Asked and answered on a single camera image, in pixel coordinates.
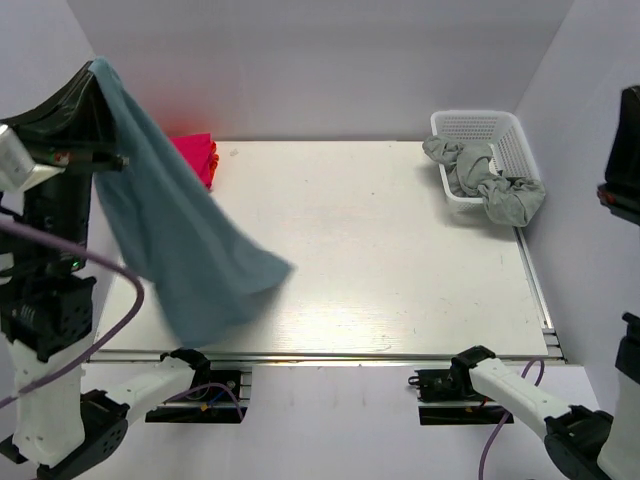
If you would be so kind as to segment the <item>blue-grey t-shirt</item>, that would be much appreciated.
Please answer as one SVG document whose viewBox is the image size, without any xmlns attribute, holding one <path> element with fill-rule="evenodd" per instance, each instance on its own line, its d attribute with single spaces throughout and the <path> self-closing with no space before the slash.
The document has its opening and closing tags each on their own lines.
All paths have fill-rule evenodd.
<svg viewBox="0 0 640 480">
<path fill-rule="evenodd" d="M 231 222 L 106 59 L 90 70 L 115 121 L 116 151 L 129 161 L 94 177 L 122 258 L 153 285 L 180 345 L 218 343 L 257 317 L 292 266 Z"/>
</svg>

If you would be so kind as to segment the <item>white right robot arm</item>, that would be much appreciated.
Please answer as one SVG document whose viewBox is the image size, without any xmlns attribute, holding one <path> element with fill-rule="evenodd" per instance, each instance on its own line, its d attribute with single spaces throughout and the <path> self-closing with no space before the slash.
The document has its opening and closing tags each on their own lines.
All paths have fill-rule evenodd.
<svg viewBox="0 0 640 480">
<path fill-rule="evenodd" d="M 617 131 L 603 182 L 600 204 L 630 224 L 639 223 L 639 88 L 620 97 Z M 617 397 L 612 412 L 578 400 L 584 380 L 573 380 L 571 367 L 559 369 L 546 389 L 527 378 L 530 361 L 516 369 L 485 347 L 453 357 L 450 384 L 461 397 L 479 394 L 495 401 L 507 415 L 542 443 L 560 479 L 636 479 L 639 476 L 639 317 L 625 312 L 625 333 L 614 359 Z"/>
</svg>

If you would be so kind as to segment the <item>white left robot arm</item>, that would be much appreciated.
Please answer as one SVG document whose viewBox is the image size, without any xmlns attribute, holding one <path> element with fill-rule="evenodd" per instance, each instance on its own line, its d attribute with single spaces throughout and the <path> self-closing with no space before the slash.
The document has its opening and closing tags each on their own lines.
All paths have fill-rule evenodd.
<svg viewBox="0 0 640 480">
<path fill-rule="evenodd" d="M 129 426 L 158 405 L 211 387 L 209 360 L 164 353 L 147 373 L 112 391 L 83 392 L 95 352 L 95 279 L 88 226 L 93 176 L 127 164 L 114 119 L 89 66 L 36 108 L 1 123 L 1 190 L 21 212 L 1 212 L 1 332 L 15 368 L 14 433 L 1 444 L 40 479 L 73 479 L 108 459 Z"/>
</svg>

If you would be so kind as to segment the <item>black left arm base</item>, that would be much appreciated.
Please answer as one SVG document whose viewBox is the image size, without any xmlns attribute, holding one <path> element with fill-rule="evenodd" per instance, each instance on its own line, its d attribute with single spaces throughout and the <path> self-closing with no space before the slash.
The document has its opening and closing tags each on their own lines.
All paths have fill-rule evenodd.
<svg viewBox="0 0 640 480">
<path fill-rule="evenodd" d="M 212 370 L 206 383 L 225 385 L 234 395 L 242 414 L 238 413 L 232 396 L 222 387 L 207 389 L 162 404 L 147 413 L 147 424 L 240 424 L 247 413 L 252 385 L 250 370 Z"/>
</svg>

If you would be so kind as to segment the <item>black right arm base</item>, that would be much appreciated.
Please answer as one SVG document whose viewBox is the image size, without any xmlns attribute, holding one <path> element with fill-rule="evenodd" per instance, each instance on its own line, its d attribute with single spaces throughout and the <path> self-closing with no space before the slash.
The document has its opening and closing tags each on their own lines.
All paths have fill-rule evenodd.
<svg viewBox="0 0 640 480">
<path fill-rule="evenodd" d="M 498 425 L 503 416 L 507 423 L 514 422 L 493 400 L 456 386 L 448 370 L 415 370 L 407 383 L 417 394 L 421 426 Z"/>
</svg>

